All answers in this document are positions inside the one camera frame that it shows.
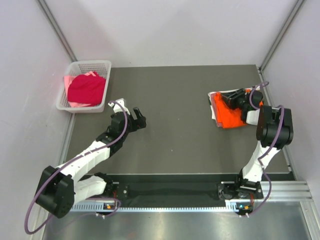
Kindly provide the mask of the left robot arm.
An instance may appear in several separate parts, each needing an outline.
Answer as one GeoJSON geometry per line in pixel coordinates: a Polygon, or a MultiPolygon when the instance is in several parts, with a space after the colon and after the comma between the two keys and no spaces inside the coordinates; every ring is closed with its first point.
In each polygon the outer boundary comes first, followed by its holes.
{"type": "Polygon", "coordinates": [[[111,124],[92,144],[74,159],[58,167],[48,166],[41,174],[35,202],[57,218],[64,217],[74,205],[100,195],[109,198],[114,191],[110,178],[96,173],[82,179],[90,170],[118,152],[128,134],[147,126],[139,108],[130,112],[119,110],[111,115],[111,124]]]}

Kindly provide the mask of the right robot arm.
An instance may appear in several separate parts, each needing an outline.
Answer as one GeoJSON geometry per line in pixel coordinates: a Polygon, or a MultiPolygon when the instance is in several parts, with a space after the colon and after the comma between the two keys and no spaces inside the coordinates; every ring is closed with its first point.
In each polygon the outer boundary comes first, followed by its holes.
{"type": "Polygon", "coordinates": [[[282,105],[264,105],[263,93],[255,89],[240,88],[222,92],[219,97],[222,102],[217,110],[234,116],[231,120],[233,123],[255,125],[257,139],[249,162],[240,170],[235,182],[219,185],[220,198],[231,200],[253,196],[261,199],[263,196],[259,191],[262,178],[267,177],[267,166],[293,140],[292,111],[282,105]]]}

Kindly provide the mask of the folded dusty pink t shirt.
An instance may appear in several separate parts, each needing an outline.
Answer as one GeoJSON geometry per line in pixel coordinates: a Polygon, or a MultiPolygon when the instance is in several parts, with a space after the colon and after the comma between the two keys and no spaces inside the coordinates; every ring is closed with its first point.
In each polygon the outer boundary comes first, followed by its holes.
{"type": "Polygon", "coordinates": [[[240,109],[230,109],[222,100],[220,92],[216,92],[210,96],[213,114],[218,127],[223,129],[239,128],[247,125],[241,120],[240,109]]]}

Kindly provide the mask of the magenta shirt in basket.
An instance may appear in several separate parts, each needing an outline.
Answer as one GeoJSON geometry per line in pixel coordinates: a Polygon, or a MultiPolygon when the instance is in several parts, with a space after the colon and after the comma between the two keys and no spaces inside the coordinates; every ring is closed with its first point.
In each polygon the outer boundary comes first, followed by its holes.
{"type": "Polygon", "coordinates": [[[76,76],[67,90],[67,100],[77,104],[96,106],[102,103],[106,79],[93,72],[76,76]]]}

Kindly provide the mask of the light pink shirt in basket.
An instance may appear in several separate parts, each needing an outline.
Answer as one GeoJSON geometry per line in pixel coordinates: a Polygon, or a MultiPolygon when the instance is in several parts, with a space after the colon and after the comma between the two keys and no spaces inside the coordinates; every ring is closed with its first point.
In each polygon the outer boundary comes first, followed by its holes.
{"type": "MultiPolygon", "coordinates": [[[[97,76],[96,73],[93,71],[89,71],[89,72],[85,73],[84,75],[85,76],[93,76],[93,77],[97,76]]],[[[69,87],[75,78],[76,78],[76,76],[72,76],[72,75],[66,75],[63,78],[66,97],[68,96],[69,87]]],[[[68,101],[68,103],[72,108],[94,107],[95,106],[94,104],[78,103],[78,102],[71,102],[71,101],[68,101]]]]}

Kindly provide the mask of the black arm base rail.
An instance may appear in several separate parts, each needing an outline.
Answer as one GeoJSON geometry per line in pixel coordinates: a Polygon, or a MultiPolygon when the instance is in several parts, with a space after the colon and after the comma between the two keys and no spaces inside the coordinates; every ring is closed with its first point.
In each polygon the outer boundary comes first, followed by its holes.
{"type": "Polygon", "coordinates": [[[103,174],[99,197],[114,197],[123,208],[221,207],[226,200],[261,200],[261,183],[240,189],[237,174],[103,174]]]}

